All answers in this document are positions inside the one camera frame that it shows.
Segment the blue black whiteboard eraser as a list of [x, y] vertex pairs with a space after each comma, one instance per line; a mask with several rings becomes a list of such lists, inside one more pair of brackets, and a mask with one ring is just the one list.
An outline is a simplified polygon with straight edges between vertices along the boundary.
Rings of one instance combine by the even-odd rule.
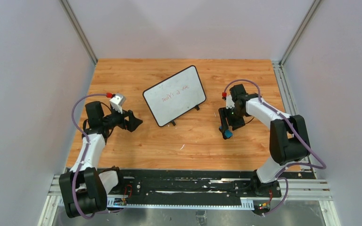
[[220, 126], [219, 131], [221, 132], [224, 140], [229, 139], [233, 136], [233, 133], [229, 130], [228, 126]]

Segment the white whiteboard black frame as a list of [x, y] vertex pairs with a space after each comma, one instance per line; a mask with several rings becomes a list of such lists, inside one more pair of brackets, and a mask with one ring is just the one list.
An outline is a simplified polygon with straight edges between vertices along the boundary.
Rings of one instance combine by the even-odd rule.
[[173, 123], [206, 101], [206, 93], [194, 65], [146, 89], [142, 96], [159, 127]]

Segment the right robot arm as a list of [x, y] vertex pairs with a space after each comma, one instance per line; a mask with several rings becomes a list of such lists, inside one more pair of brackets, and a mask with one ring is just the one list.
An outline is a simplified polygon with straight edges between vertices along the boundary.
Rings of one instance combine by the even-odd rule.
[[232, 131], [246, 125], [244, 118], [254, 117], [270, 131], [268, 160], [255, 171], [252, 187], [264, 187], [276, 181], [281, 168], [298, 162], [310, 153], [304, 118], [279, 111], [259, 93], [248, 94], [242, 84], [222, 92], [226, 106], [219, 108], [223, 139], [232, 137]]

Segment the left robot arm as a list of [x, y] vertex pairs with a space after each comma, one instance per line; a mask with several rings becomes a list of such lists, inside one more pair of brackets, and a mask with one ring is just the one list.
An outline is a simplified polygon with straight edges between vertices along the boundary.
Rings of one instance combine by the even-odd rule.
[[103, 104], [94, 101], [86, 104], [87, 119], [82, 123], [82, 149], [74, 166], [59, 177], [59, 187], [69, 218], [90, 219], [107, 208], [107, 195], [121, 185], [123, 176], [113, 166], [98, 172], [98, 162], [113, 129], [133, 132], [143, 121], [132, 110], [109, 106], [110, 114], [103, 111]]

